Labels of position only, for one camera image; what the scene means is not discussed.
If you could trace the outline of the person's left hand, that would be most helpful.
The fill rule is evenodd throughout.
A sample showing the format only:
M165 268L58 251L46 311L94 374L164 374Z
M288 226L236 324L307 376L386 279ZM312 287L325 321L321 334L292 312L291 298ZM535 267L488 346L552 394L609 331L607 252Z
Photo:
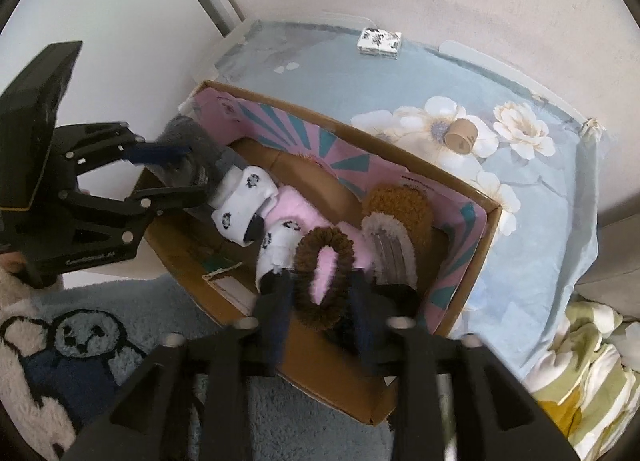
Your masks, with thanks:
M20 252L3 253L0 255L0 266L15 275L26 268L26 259Z

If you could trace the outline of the white fluffy sleeve forearm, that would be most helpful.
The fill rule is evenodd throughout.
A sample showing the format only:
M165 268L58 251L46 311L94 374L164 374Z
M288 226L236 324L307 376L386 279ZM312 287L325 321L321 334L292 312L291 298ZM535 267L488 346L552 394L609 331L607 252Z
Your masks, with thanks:
M0 279L0 318L6 321L12 316L37 317L38 304L43 297L42 290L25 285L20 279L1 270Z

